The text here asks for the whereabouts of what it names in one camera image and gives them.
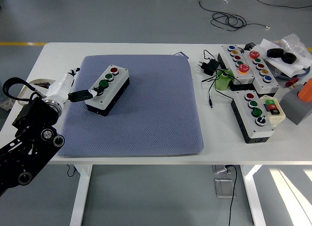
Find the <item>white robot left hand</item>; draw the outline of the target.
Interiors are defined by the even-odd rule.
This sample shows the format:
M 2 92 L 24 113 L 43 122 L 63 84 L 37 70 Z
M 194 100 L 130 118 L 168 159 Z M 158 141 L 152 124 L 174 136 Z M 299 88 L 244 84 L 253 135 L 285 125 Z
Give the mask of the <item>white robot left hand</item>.
M 63 105 L 68 100 L 71 102 L 80 102 L 100 96 L 103 93 L 104 86 L 96 86 L 91 89 L 70 93 L 74 83 L 74 77 L 78 71 L 80 71 L 80 68 L 71 69 L 65 76 L 55 81 L 49 87 L 44 101 L 46 103 Z

